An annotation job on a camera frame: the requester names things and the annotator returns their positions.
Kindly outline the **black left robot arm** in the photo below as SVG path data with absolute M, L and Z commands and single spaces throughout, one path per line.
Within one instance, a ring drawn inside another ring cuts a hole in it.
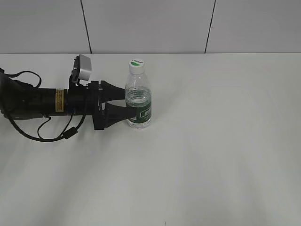
M 124 100 L 125 90 L 106 81 L 91 81 L 87 85 L 69 82 L 67 89 L 41 88 L 21 82 L 20 75 L 0 71 L 0 110 L 6 118 L 30 120 L 44 116 L 91 116 L 95 130 L 133 118 L 134 107 L 110 104 Z

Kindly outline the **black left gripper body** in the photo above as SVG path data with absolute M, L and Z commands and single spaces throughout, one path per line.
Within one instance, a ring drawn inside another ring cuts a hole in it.
M 110 126 L 108 104 L 102 108 L 102 104 L 109 101 L 110 84 L 106 81 L 91 81 L 86 86 L 77 83 L 69 83 L 67 91 L 67 112 L 70 115 L 81 116 L 78 130 L 87 116 L 92 116 L 94 130 L 104 130 Z

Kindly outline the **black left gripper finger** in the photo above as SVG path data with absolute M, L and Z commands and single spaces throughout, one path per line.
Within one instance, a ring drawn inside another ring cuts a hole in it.
M 136 116 L 136 108 L 134 107 L 122 107 L 105 103 L 104 110 L 105 120 L 104 127 L 108 128 L 111 125 L 124 121 Z
M 101 81 L 101 101 L 102 103 L 113 100 L 125 100 L 125 90 L 109 84 L 106 81 Z

